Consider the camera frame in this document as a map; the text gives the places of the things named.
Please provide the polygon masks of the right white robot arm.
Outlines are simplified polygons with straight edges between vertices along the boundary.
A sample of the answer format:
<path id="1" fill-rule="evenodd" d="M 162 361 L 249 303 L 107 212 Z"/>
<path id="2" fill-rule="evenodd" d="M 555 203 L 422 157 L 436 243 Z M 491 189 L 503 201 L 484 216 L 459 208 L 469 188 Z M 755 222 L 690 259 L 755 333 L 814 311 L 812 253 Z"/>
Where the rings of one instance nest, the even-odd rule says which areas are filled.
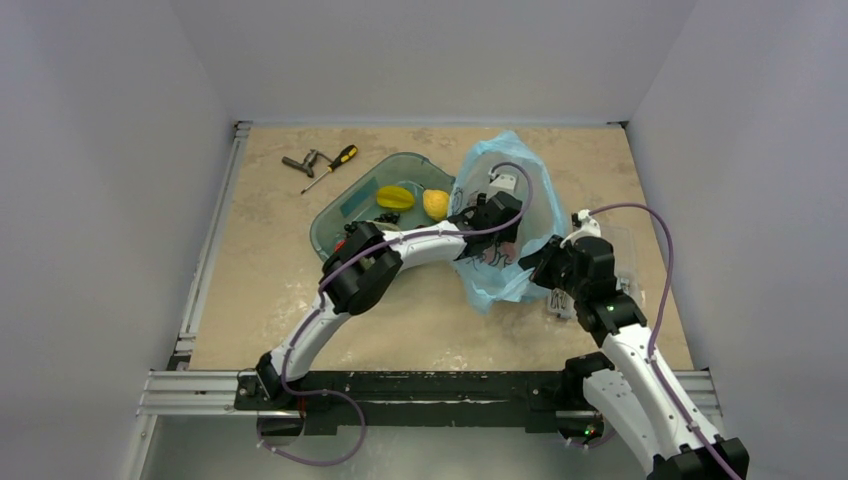
<path id="1" fill-rule="evenodd" d="M 607 240 L 554 236 L 519 262 L 530 280 L 560 290 L 600 349 L 581 377 L 585 400 L 640 461 L 649 479 L 744 479 L 749 454 L 724 437 L 687 394 L 656 346 L 640 307 L 617 285 Z"/>

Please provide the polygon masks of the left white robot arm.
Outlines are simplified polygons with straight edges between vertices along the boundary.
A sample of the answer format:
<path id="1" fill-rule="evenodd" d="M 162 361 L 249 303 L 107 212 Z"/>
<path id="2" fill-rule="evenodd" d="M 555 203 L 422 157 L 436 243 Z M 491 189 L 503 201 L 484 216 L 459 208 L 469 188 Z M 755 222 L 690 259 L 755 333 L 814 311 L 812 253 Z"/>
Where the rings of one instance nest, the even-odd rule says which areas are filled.
<path id="1" fill-rule="evenodd" d="M 381 231 L 362 224 L 322 266 L 311 308 L 286 339 L 263 354 L 255 375 L 263 397 L 290 395 L 329 339 L 377 305 L 397 275 L 416 266 L 471 257 L 513 240 L 530 201 L 498 192 L 431 226 Z"/>

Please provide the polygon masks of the light blue plastic bag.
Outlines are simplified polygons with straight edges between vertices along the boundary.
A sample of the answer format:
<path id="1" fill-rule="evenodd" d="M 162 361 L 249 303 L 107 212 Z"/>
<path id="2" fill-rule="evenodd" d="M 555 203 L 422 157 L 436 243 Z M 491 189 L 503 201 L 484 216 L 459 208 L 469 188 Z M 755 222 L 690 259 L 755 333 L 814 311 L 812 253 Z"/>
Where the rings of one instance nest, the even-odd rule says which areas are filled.
<path id="1" fill-rule="evenodd" d="M 487 193 L 491 168 L 503 162 L 520 165 L 528 173 L 523 176 L 511 166 L 496 170 L 516 178 L 515 198 L 524 201 L 528 185 L 533 191 L 529 210 L 518 224 L 517 239 L 452 263 L 470 305 L 481 314 L 488 313 L 497 301 L 518 303 L 544 298 L 547 291 L 530 282 L 531 272 L 522 269 L 518 261 L 541 249 L 551 236 L 564 237 L 570 232 L 568 211 L 561 204 L 547 167 L 510 130 L 476 143 L 466 154 L 451 191 L 449 212 L 457 214 L 473 205 L 480 193 Z"/>

